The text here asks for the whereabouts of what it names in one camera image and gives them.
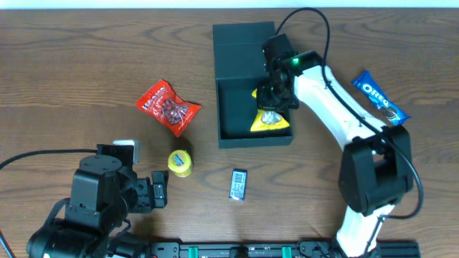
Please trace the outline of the yellow candy bag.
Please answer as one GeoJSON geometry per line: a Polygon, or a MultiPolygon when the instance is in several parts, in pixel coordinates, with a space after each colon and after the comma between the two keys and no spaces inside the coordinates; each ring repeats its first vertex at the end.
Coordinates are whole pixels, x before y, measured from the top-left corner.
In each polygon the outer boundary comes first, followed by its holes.
{"type": "Polygon", "coordinates": [[[290,123],[275,111],[258,110],[250,128],[251,133],[289,128],[290,123]]]}

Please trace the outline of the red candy bag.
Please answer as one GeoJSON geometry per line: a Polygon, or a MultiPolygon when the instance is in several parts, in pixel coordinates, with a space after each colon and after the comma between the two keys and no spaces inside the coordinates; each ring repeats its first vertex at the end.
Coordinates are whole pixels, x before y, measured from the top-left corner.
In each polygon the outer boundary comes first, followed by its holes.
{"type": "Polygon", "coordinates": [[[201,109],[198,104],[182,100],[165,80],[151,86],[136,101],[136,107],[157,119],[177,138],[201,109]]]}

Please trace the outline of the blue Oreo cookie pack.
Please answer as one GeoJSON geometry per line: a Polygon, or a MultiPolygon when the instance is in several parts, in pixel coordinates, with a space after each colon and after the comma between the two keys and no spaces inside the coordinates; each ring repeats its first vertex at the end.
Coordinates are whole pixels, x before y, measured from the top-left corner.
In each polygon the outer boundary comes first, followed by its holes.
{"type": "Polygon", "coordinates": [[[403,125],[410,118],[408,114],[387,97],[382,88],[373,79],[370,71],[363,72],[352,81],[352,85],[359,89],[394,126],[403,125]]]}

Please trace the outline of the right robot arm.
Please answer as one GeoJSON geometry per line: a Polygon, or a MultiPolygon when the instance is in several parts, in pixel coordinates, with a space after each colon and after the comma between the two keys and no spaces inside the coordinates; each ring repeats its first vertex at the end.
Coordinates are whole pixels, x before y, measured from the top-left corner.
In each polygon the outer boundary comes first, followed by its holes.
{"type": "Polygon", "coordinates": [[[342,257],[376,257],[376,237],[394,207],[412,190],[410,136],[368,113],[335,80],[315,51],[297,53],[285,34],[262,46],[269,77],[257,106],[281,113],[307,105],[342,149],[339,191],[347,204],[335,237],[342,257]]]}

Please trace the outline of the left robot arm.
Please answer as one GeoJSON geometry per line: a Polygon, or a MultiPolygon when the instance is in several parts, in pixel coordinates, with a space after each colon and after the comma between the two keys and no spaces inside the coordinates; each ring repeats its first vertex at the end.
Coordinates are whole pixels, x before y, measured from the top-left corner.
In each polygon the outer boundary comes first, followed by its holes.
{"type": "Polygon", "coordinates": [[[71,195],[58,201],[27,244],[30,257],[152,257],[147,241],[125,227],[129,214],[149,214],[167,205],[168,171],[140,178],[133,170],[138,146],[97,146],[80,161],[71,195]]]}

